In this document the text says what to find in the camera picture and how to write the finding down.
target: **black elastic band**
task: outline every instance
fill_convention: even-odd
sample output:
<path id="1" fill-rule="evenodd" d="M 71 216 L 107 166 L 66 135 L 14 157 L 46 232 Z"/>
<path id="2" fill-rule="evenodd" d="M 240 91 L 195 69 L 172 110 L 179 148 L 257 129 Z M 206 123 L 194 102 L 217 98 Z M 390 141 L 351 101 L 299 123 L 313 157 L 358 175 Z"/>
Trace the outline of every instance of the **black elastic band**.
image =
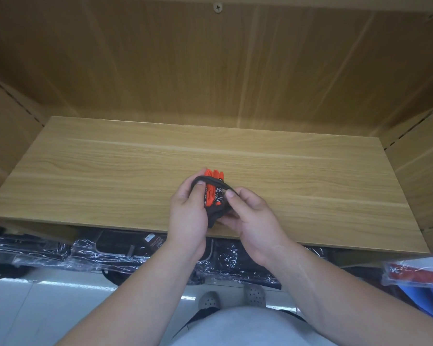
<path id="1" fill-rule="evenodd" d="M 222 180 L 216 179 L 211 176 L 197 176 L 191 183 L 191 191 L 198 181 L 204 181 L 206 184 L 215 186 L 217 188 L 221 188 L 224 190 L 232 190 L 233 192 L 236 192 Z M 215 222 L 220 217 L 226 215 L 229 211 L 231 211 L 232 208 L 231 205 L 228 203 L 226 197 L 223 197 L 223 201 L 220 205 L 210 205 L 208 207 L 205 207 L 205 210 L 207 211 L 207 217 L 209 219 L 208 227 L 212 228 Z"/>

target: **white shirt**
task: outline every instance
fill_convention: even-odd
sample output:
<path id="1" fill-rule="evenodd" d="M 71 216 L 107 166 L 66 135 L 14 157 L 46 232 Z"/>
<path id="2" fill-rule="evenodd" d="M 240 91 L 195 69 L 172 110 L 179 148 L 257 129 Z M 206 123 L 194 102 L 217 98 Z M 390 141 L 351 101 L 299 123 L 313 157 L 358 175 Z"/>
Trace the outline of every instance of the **white shirt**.
<path id="1" fill-rule="evenodd" d="M 173 346 L 335 345 L 307 323 L 281 311 L 241 306 L 222 309 L 173 338 Z"/>

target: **screw head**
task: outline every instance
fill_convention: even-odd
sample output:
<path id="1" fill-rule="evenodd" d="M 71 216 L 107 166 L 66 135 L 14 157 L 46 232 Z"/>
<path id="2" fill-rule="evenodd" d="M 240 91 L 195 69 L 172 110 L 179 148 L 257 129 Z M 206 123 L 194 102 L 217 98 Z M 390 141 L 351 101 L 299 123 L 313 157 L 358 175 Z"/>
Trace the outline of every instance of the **screw head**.
<path id="1" fill-rule="evenodd" d="M 215 2 L 213 4 L 213 10 L 215 13 L 221 13 L 223 11 L 223 4 L 221 2 Z"/>

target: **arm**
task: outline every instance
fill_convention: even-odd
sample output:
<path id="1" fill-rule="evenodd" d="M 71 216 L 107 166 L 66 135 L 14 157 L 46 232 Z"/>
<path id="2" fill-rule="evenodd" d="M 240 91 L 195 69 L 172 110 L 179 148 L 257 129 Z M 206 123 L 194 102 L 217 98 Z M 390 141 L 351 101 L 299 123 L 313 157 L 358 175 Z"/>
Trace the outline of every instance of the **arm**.
<path id="1" fill-rule="evenodd" d="M 236 191 L 240 197 L 226 192 L 236 215 L 221 222 L 287 288 L 319 333 L 339 345 L 433 345 L 433 318 L 294 243 L 262 198 Z"/>
<path id="2" fill-rule="evenodd" d="M 57 346 L 158 345 L 205 250 L 205 184 L 189 177 L 172 197 L 167 241 Z"/>

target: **wooden shelf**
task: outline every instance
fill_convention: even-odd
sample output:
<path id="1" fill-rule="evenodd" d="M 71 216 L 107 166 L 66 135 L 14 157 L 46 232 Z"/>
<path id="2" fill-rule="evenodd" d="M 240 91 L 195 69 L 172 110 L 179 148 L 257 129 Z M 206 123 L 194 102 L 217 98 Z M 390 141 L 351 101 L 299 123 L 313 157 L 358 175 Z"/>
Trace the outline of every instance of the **wooden shelf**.
<path id="1" fill-rule="evenodd" d="M 0 218 L 167 231 L 171 195 L 202 167 L 264 197 L 300 243 L 428 252 L 371 137 L 52 117 L 0 188 Z"/>

